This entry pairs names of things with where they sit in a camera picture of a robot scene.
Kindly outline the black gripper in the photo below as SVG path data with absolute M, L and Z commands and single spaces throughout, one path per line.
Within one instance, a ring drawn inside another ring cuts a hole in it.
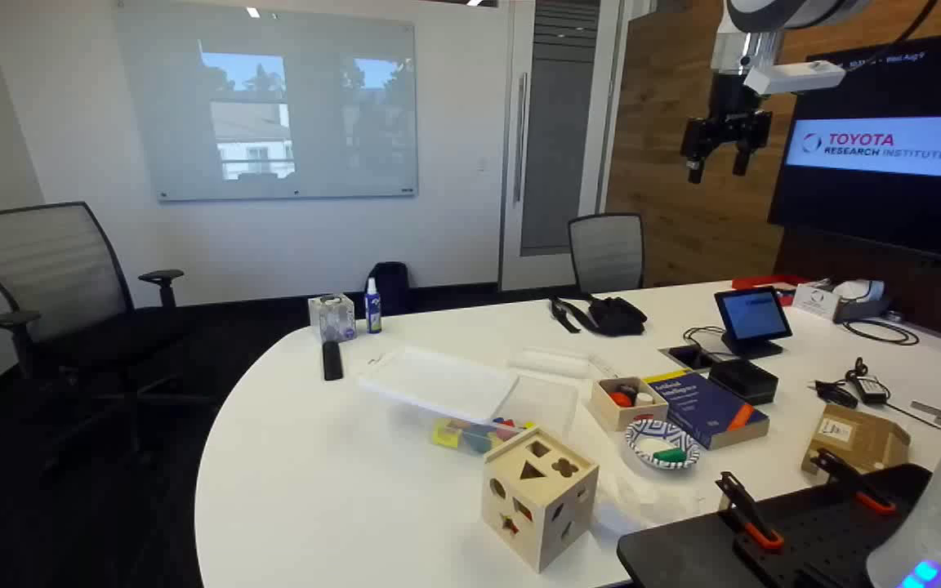
M 743 84 L 741 74 L 715 74 L 709 87 L 709 111 L 701 116 L 690 116 L 682 132 L 682 161 L 690 169 L 690 183 L 701 183 L 706 158 L 732 145 L 736 161 L 732 174 L 743 177 L 751 155 L 766 145 L 770 114 L 761 108 L 761 94 Z

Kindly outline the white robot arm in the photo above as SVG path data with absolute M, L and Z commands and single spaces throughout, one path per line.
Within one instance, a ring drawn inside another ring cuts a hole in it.
M 698 183 L 706 158 L 732 145 L 736 174 L 749 169 L 749 158 L 766 145 L 751 132 L 766 126 L 761 102 L 766 94 L 799 94 L 836 87 L 844 66 L 827 58 L 776 63 L 788 29 L 840 22 L 868 0 L 722 0 L 722 21 L 713 43 L 709 114 L 690 116 L 680 158 L 690 178 Z M 920 489 L 905 521 L 864 555 L 872 588 L 941 588 L 941 464 Z

